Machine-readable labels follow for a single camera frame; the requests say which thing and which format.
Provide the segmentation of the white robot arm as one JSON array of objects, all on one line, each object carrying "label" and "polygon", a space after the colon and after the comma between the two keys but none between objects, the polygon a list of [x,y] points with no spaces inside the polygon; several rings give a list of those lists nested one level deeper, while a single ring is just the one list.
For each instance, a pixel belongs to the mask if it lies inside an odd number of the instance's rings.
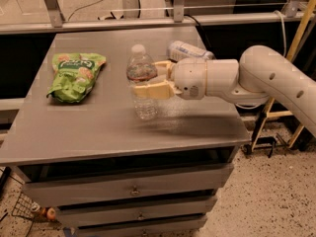
[{"label": "white robot arm", "polygon": [[185,100],[218,97],[238,105],[274,98],[316,135],[316,81],[273,49],[254,45],[236,59],[184,58],[132,92],[142,98]]}]

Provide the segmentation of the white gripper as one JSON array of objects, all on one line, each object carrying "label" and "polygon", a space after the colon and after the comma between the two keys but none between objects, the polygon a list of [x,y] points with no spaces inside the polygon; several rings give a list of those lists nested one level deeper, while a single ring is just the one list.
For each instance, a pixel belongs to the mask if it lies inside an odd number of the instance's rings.
[{"label": "white gripper", "polygon": [[139,98],[167,100],[175,95],[184,100],[200,100],[206,90],[206,61],[202,58],[185,58],[176,64],[170,60],[154,63],[157,75],[171,76],[172,82],[135,85],[132,93]]}]

